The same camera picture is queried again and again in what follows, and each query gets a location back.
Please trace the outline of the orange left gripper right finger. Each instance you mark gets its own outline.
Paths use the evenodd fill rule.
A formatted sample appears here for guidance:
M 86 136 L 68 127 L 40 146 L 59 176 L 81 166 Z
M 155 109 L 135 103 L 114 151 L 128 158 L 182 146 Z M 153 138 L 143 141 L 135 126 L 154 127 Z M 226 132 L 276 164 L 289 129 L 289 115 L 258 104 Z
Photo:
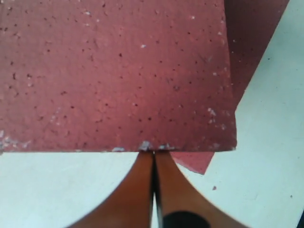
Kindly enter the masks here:
M 154 188 L 160 228 L 245 228 L 203 197 L 169 152 L 154 156 Z

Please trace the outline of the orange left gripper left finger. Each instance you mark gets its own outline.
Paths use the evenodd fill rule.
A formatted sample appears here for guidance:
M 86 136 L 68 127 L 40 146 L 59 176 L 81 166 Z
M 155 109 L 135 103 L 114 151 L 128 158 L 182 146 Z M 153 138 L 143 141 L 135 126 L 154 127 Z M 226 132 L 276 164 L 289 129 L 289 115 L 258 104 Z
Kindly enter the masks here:
M 153 207 L 153 154 L 140 152 L 117 188 L 70 228 L 149 228 Z

